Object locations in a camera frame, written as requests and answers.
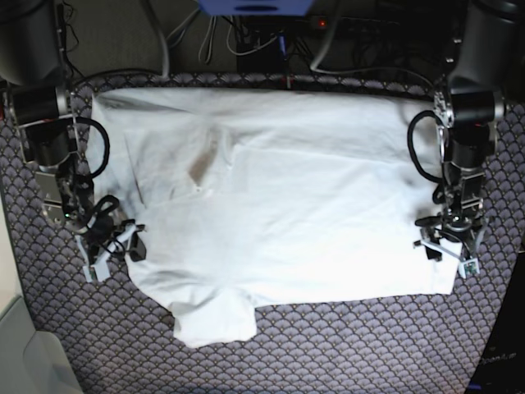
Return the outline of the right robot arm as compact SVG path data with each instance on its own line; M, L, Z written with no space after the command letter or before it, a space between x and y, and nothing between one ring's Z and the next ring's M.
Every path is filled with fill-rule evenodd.
M2 109L19 135L23 159L39 168L44 215L75 233L88 266L112 256L141 261L144 226L117 218L120 201L113 195L93 201L94 179L109 164L111 145L99 122L73 112L64 25L53 1L1 3ZM103 140L102 162L89 174L78 171L78 125L92 126Z

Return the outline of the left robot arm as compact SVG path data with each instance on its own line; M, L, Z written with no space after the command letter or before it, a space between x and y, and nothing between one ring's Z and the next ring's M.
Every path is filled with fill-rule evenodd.
M495 155L496 123L506 113L504 79L523 19L522 1L471 1L453 66L436 84L434 108L417 114L407 130L409 157L419 175L436 184L432 201L441 208L416 220L421 237L414 244L430 260L457 259L467 274L479 271L478 249L489 224L483 166ZM424 118L436 123L439 176L424 170L416 154L413 135Z

